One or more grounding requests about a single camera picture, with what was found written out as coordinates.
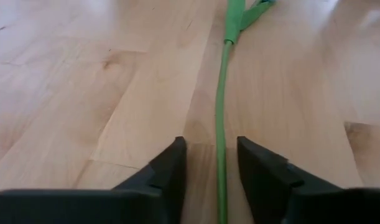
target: wood grain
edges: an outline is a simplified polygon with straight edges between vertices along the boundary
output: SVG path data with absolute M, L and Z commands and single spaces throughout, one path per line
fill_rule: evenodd
M 78 189 L 112 189 L 138 169 L 105 162 L 88 161 L 74 186 Z
M 338 1 L 321 33 L 343 119 L 380 125 L 380 1 Z
M 172 16 L 121 98 L 93 160 L 141 168 L 182 135 L 215 3 L 180 2 L 164 2 Z
M 110 43 L 117 49 L 147 52 L 163 25 L 168 1 L 82 1 L 81 14 L 57 35 Z
M 0 160 L 0 189 L 72 187 L 135 67 L 62 66 L 69 79 Z
M 213 20 L 183 132 L 185 139 L 192 143 L 215 145 L 215 97 L 224 34 L 219 16 L 216 13 Z
M 6 153 L 30 125 L 53 94 L 68 81 L 63 60 L 76 44 L 55 40 L 38 51 L 24 51 L 33 60 L 0 64 L 0 152 Z
M 368 187 L 380 187 L 380 126 L 346 123 L 358 172 Z
M 217 223 L 216 149 L 188 144 L 187 191 L 182 223 Z
M 17 0 L 0 1 L 0 62 L 9 63 L 28 46 L 50 37 L 80 14 L 74 2 L 33 1 L 23 4 Z

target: green cord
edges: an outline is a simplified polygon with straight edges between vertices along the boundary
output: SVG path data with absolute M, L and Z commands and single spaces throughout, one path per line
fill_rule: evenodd
M 219 224 L 227 224 L 228 217 L 224 103 L 229 52 L 231 46 L 237 43 L 239 32 L 249 27 L 266 12 L 273 3 L 274 0 L 257 0 L 248 10 L 245 10 L 245 0 L 228 0 L 227 4 L 225 46 L 223 47 L 223 54 L 221 56 L 215 108 Z
M 226 138 L 224 124 L 225 83 L 229 51 L 232 41 L 225 41 L 221 56 L 219 82 L 216 92 L 216 148 L 217 148 L 217 178 L 218 178 L 218 216 L 220 224 L 227 224 L 227 184 L 226 184 Z

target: wooden floor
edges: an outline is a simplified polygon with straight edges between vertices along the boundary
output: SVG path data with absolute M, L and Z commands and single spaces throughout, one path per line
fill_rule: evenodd
M 182 221 L 216 223 L 225 8 L 0 0 L 0 190 L 108 189 L 184 135 Z M 372 127 L 380 141 L 380 0 L 278 0 L 231 54 L 225 127 L 230 223 L 253 222 L 239 135 L 341 187 L 380 186 L 380 142 L 352 135 Z

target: black plastic part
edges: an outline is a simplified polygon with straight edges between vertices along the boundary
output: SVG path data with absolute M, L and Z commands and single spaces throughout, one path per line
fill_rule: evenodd
M 238 137 L 241 182 L 255 223 L 380 223 L 380 189 L 341 189 Z
M 0 192 L 0 223 L 180 223 L 186 186 L 183 137 L 112 190 Z

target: green plastic clip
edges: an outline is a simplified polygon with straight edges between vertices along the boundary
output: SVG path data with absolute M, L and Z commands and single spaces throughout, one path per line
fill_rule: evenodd
M 274 0 L 256 1 L 248 10 L 245 10 L 245 0 L 228 0 L 225 42 L 229 40 L 233 44 L 237 43 L 239 32 L 248 28 L 274 2 Z

